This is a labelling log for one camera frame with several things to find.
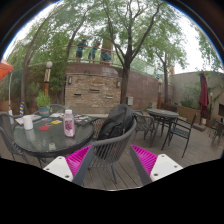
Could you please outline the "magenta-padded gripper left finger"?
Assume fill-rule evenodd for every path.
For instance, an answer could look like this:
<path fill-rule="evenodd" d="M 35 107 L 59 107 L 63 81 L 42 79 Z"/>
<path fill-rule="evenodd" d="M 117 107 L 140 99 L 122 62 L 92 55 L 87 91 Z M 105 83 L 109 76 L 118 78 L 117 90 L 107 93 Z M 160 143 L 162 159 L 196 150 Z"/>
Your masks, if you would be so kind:
<path fill-rule="evenodd" d="M 67 157 L 58 156 L 44 170 L 81 186 L 93 155 L 93 146 L 89 145 Z"/>

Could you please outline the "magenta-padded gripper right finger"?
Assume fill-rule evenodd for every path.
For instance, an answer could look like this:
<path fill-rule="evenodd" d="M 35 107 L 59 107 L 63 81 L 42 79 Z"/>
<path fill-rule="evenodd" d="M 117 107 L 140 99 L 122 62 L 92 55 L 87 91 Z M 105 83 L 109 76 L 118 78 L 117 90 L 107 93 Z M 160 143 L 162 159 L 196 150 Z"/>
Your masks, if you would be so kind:
<path fill-rule="evenodd" d="M 143 185 L 147 185 L 182 169 L 182 166 L 166 154 L 155 155 L 139 146 L 131 145 L 130 155 Z"/>

